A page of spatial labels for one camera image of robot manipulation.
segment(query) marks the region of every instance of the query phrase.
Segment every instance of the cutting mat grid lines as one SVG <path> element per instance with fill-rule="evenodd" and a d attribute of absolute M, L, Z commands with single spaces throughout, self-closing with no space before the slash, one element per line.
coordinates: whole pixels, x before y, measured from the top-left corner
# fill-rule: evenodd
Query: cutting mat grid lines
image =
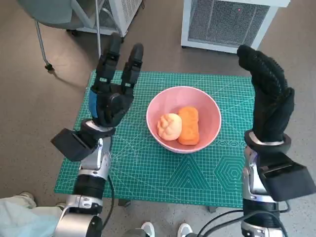
<path fill-rule="evenodd" d="M 113 82 L 120 83 L 121 71 Z M 89 118 L 88 91 L 92 72 L 75 129 Z M 150 101 L 164 89 L 187 85 L 212 96 L 222 114 L 216 140 L 194 154 L 175 154 L 160 146 L 146 125 Z M 251 79 L 238 76 L 141 72 L 134 102 L 113 139 L 111 176 L 116 198 L 163 201 L 209 206 L 241 207 L 241 171 L 244 164 L 243 133 L 251 128 L 254 91 Z M 55 192 L 70 194 L 78 162 L 64 159 Z M 104 197 L 111 192 L 106 186 Z"/>

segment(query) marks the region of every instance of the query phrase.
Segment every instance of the portable cooler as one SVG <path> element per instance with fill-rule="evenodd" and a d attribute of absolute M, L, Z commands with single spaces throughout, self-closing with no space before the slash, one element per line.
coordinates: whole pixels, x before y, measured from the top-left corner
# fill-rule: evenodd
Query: portable cooler
<path fill-rule="evenodd" d="M 279 7 L 290 0 L 184 0 L 182 47 L 236 53 L 258 48 Z"/>
<path fill-rule="evenodd" d="M 142 0 L 104 0 L 101 9 L 99 9 L 100 33 L 102 35 L 110 35 L 113 32 L 118 32 L 121 37 L 124 37 L 141 2 Z M 94 29 L 83 27 L 77 30 L 96 33 L 96 26 Z"/>

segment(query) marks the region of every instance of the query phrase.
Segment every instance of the concrete floor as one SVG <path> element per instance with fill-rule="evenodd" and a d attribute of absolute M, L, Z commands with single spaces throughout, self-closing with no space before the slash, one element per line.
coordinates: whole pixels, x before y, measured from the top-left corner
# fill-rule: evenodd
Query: concrete floor
<path fill-rule="evenodd" d="M 147 0 L 132 22 L 121 49 L 122 69 L 136 42 L 145 48 L 144 71 L 247 75 L 237 56 L 180 46 L 182 0 Z M 280 9 L 260 49 L 285 69 L 296 90 L 296 107 L 287 134 L 292 137 L 289 156 L 309 168 L 316 180 L 316 2 L 292 0 Z M 33 193 L 40 205 L 65 199 L 53 192 L 62 155 L 50 139 L 62 128 L 71 128 L 82 102 L 91 70 L 96 66 L 96 37 L 82 33 L 74 38 L 64 30 L 42 27 L 47 56 L 58 77 L 43 68 L 34 22 L 15 1 L 0 7 L 0 198 L 21 191 Z M 292 212 L 282 215 L 289 235 L 316 236 L 316 198 L 292 202 Z M 136 201 L 128 209 L 115 207 L 105 236 L 151 220 L 157 236 L 175 236 L 187 221 L 194 231 L 227 208 L 209 214 L 202 206 Z M 240 225 L 214 236 L 241 236 Z"/>

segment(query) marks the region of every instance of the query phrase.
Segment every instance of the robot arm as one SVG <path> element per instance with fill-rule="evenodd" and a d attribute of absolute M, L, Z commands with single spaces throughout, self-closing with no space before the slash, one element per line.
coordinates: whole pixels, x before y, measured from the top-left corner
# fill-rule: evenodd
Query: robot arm
<path fill-rule="evenodd" d="M 291 139 L 284 131 L 294 110 L 294 89 L 287 86 L 283 69 L 272 58 L 245 45 L 237 54 L 255 89 L 253 128 L 244 135 L 243 212 L 268 211 L 279 218 L 278 202 L 316 192 L 307 168 L 286 155 Z M 242 221 L 241 231 L 245 237 L 284 234 L 279 222 L 265 213 Z"/>
<path fill-rule="evenodd" d="M 112 186 L 109 177 L 111 139 L 133 102 L 133 89 L 143 57 L 142 44 L 134 45 L 121 84 L 111 83 L 120 44 L 120 36 L 112 34 L 99 59 L 96 79 L 89 93 L 92 119 L 83 120 L 79 131 L 64 128 L 51 141 L 67 159 L 81 161 L 73 194 L 67 198 L 55 237 L 100 237 L 106 224 L 102 224 L 98 215 L 102 212 L 105 183 L 109 181 Z"/>

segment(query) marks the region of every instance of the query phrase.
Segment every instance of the blue strip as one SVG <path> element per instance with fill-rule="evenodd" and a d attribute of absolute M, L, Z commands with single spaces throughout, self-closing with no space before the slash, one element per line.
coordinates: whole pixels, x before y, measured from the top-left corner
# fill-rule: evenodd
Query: blue strip
<path fill-rule="evenodd" d="M 97 94 L 92 90 L 89 92 L 89 110 L 92 117 L 97 118 Z"/>

